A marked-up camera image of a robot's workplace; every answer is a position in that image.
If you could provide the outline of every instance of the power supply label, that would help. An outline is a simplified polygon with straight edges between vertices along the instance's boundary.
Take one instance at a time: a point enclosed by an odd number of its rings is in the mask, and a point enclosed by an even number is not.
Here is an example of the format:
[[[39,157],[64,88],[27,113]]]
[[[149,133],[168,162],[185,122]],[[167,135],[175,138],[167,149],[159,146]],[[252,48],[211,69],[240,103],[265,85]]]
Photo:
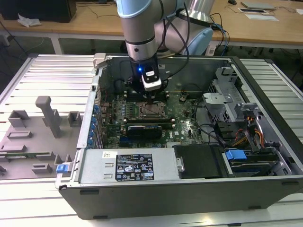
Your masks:
[[[117,181],[149,181],[154,180],[152,154],[117,155]]]

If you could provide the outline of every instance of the paper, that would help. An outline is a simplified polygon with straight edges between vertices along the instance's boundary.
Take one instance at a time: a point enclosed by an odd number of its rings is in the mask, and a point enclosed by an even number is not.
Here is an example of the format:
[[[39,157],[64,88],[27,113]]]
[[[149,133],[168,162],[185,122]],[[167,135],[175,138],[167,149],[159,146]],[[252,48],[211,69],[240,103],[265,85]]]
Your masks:
[[[273,20],[273,21],[279,21],[277,18],[274,16],[263,16],[263,15],[250,15],[250,14],[245,14],[249,19],[251,20]]]
[[[296,9],[297,13],[303,15],[303,9]]]
[[[25,27],[41,25],[39,19],[29,19],[21,16],[20,14],[18,14],[18,16],[19,16],[18,22]]]

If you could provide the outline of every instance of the computer case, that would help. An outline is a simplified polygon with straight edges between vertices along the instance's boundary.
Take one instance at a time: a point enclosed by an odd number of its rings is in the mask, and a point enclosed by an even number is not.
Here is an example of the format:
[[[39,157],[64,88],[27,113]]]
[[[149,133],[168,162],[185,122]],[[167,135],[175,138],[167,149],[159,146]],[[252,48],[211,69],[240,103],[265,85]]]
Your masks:
[[[20,14],[41,21],[70,22],[76,10],[75,0],[0,0],[5,20],[16,20]]]

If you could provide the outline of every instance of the robotic arm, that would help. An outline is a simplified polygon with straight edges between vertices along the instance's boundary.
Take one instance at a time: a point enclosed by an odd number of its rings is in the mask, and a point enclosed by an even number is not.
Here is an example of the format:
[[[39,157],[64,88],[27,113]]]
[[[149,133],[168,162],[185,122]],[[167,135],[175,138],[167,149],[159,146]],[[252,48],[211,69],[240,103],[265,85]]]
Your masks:
[[[174,52],[181,51],[181,54],[185,54],[187,51],[180,36],[183,40],[187,40],[188,36],[189,54],[201,55],[211,41],[213,31],[210,28],[209,12],[214,0],[191,0],[189,14],[187,15],[184,10],[179,17],[175,17],[175,13],[184,8],[185,0],[117,0],[116,2],[133,71],[131,84],[134,90],[143,91],[146,96],[151,96],[162,87],[157,60],[160,44],[162,44],[161,48],[168,48]],[[169,21],[163,22],[162,20],[167,17]]]

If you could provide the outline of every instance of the desk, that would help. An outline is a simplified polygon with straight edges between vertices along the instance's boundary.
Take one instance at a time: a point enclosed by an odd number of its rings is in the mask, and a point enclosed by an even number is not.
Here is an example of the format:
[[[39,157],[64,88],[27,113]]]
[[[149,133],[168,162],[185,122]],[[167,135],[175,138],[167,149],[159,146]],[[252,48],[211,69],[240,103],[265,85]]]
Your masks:
[[[303,9],[303,2],[282,0],[249,0],[251,2],[267,2],[274,7]],[[251,20],[238,8],[244,8],[241,1],[237,5],[228,4],[225,0],[216,0],[212,13],[220,13],[223,27],[230,34],[230,46],[251,46],[267,48],[303,49],[303,15],[291,13],[285,8],[279,8],[268,15],[273,15],[279,21]],[[222,38],[219,31],[214,32],[213,40],[208,48],[208,55],[214,54],[218,41]]]
[[[303,9],[303,2],[262,1],[275,7]],[[240,0],[236,6],[228,4],[227,0],[216,0],[212,13],[219,12],[222,15],[224,29],[231,36],[230,46],[303,49],[303,26],[300,26],[303,22],[302,15],[280,8],[274,12],[279,21],[250,20],[244,13],[234,13],[229,8],[225,8],[227,5],[235,11],[242,7]],[[120,18],[114,16],[97,18],[91,10],[98,16],[117,15],[115,5],[89,6],[89,8],[78,5],[77,12],[70,23],[42,21],[41,26],[27,28],[14,20],[2,20],[2,22],[13,35],[50,38],[56,54],[64,53],[59,42],[60,38],[124,40]],[[216,22],[220,22],[217,16],[214,18]],[[8,35],[8,33],[0,27],[0,35]],[[214,54],[214,49],[221,38],[222,35],[219,31],[214,32],[213,40],[207,50],[208,55]]]
[[[41,21],[41,26],[27,28],[15,20],[2,19],[1,21],[12,35],[50,38],[56,54],[64,54],[60,38],[124,40],[116,5],[98,5],[89,6],[89,8],[84,6],[85,4],[77,4],[77,12],[70,23]],[[1,26],[0,35],[8,35]]]

